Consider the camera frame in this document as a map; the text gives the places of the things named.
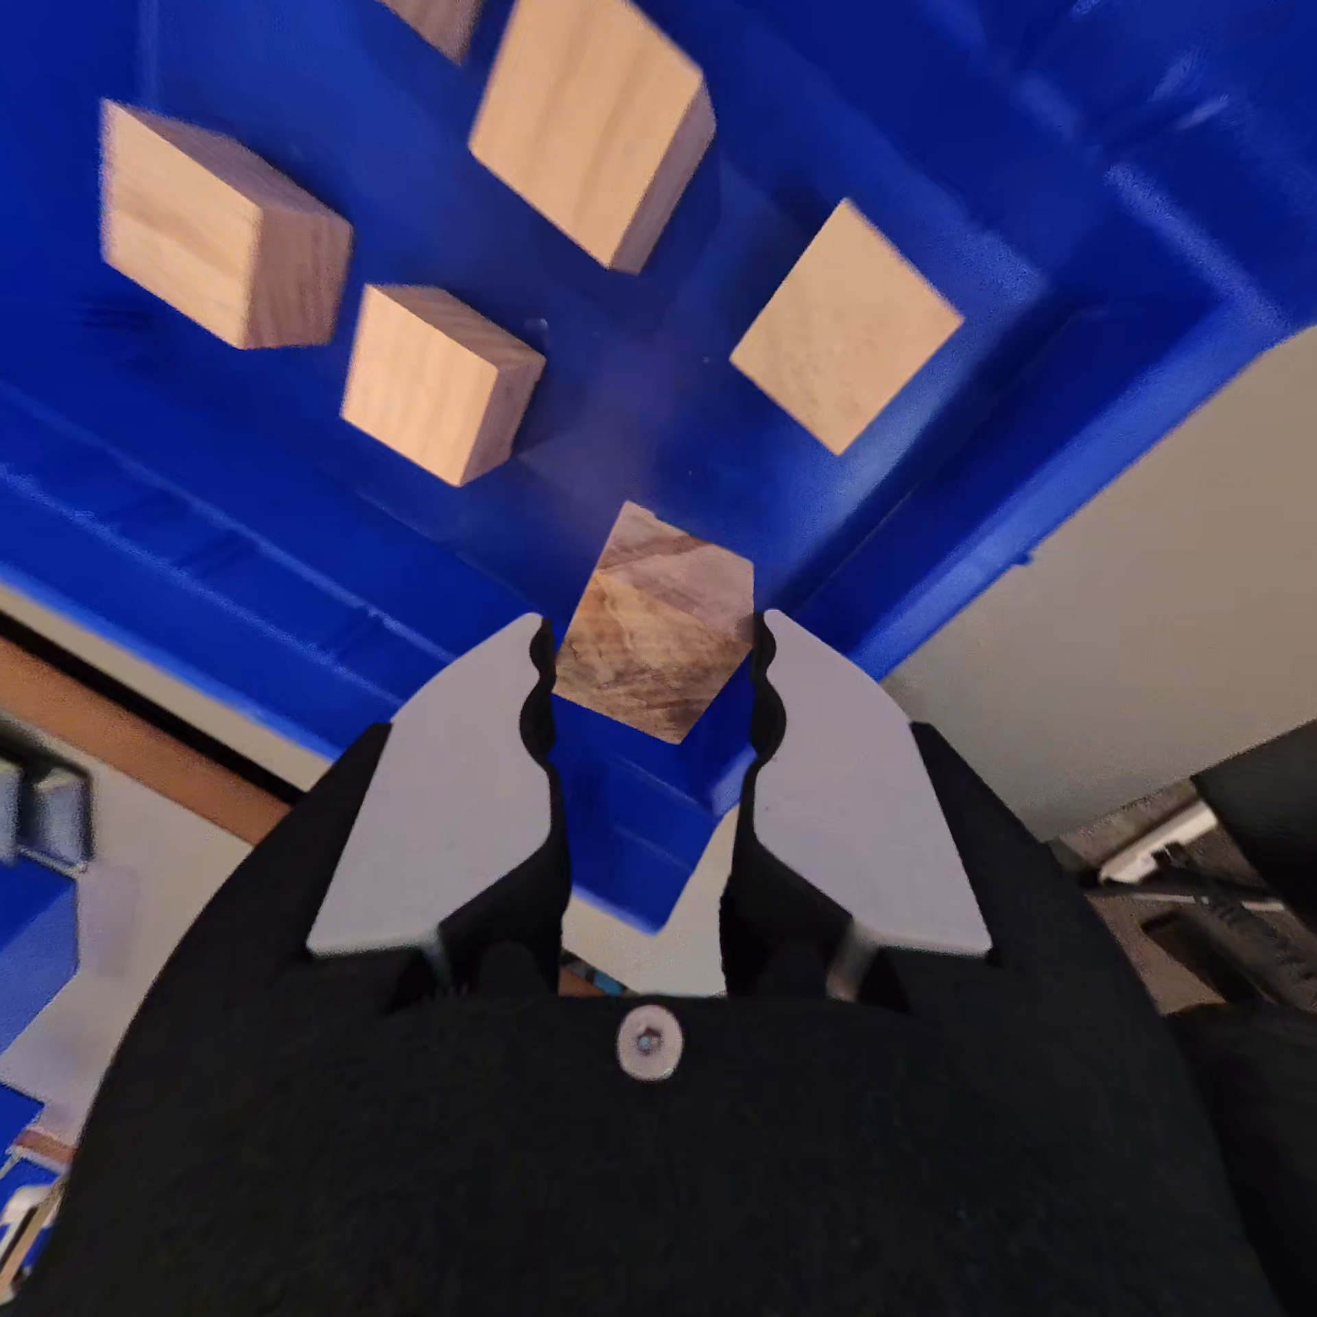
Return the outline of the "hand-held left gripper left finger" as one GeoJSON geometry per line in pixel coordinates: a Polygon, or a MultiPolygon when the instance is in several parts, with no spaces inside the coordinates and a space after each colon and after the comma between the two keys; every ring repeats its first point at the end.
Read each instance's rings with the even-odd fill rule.
{"type": "Polygon", "coordinates": [[[307,951],[417,950],[464,989],[516,944],[557,986],[571,857],[553,682],[552,625],[524,614],[400,707],[307,951]]]}

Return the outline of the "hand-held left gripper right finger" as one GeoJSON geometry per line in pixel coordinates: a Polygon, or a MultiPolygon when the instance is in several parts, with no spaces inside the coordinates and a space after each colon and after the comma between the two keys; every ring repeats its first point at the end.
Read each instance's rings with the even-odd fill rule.
{"type": "Polygon", "coordinates": [[[753,621],[751,763],[720,898],[728,995],[803,951],[856,1000],[889,951],[986,962],[994,940],[906,715],[778,608],[753,621]]]}

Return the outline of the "blue plastic bin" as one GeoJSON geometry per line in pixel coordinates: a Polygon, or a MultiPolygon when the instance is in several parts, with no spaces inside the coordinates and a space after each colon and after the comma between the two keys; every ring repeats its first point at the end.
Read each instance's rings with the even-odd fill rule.
{"type": "MultiPolygon", "coordinates": [[[[2,1050],[38,1019],[77,972],[77,886],[19,859],[2,870],[2,1050]]],[[[55,1154],[20,1146],[45,1102],[28,1080],[2,1080],[3,1262],[55,1182],[55,1154]]]]}
{"type": "Polygon", "coordinates": [[[624,501],[792,614],[886,523],[939,630],[1261,351],[1314,323],[1314,3],[641,3],[717,135],[641,274],[467,135],[511,3],[453,64],[381,3],[3,3],[3,349],[169,370],[564,632],[624,501]],[[102,100],[248,144],[354,227],[339,327],[237,351],[100,255],[102,100]],[[731,364],[853,200],[961,329],[840,456],[731,364]],[[340,418],[365,285],[445,290],[546,360],[453,487],[340,418]]]}

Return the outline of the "grey desk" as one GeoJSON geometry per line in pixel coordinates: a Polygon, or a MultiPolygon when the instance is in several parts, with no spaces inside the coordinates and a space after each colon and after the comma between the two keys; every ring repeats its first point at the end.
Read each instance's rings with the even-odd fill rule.
{"type": "MultiPolygon", "coordinates": [[[[91,345],[3,349],[3,585],[336,757],[546,614],[273,439],[91,345]]],[[[792,616],[944,732],[1043,839],[1314,719],[1314,327],[1262,353],[934,632],[909,498],[792,616]]]]}

